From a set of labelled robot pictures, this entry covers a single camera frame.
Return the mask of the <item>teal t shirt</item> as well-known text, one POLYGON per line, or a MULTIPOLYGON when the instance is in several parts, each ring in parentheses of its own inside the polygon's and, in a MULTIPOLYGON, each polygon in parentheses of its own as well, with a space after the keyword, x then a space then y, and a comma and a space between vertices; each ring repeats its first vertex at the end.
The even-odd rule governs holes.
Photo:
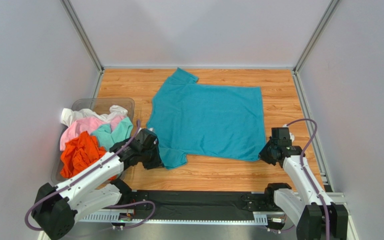
POLYGON ((153 97, 146 125, 168 170, 184 166, 188 155, 254 162, 266 143, 259 87, 201 84, 181 68, 153 97))

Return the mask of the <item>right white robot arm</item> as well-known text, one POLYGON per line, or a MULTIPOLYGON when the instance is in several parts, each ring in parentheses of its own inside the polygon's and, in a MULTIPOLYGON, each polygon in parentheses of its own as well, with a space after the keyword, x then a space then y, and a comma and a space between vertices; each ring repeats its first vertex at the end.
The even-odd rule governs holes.
POLYGON ((284 211, 296 228, 299 240, 325 238, 347 239, 349 213, 318 183, 308 168, 308 160, 300 146, 293 145, 288 127, 274 127, 271 137, 259 153, 259 158, 271 165, 280 165, 292 180, 296 191, 287 183, 270 183, 265 192, 284 211))

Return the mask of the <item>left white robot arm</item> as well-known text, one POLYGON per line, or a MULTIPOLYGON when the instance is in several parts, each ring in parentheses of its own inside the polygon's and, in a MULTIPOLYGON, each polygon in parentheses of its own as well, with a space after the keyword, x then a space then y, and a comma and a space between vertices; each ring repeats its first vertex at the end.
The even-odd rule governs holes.
POLYGON ((147 170, 163 167, 158 143, 155 132, 140 128, 74 177, 54 186, 42 185, 24 216, 25 225, 59 240, 77 222, 101 209, 151 204, 147 199, 133 201, 132 189, 119 176, 138 163, 147 170))

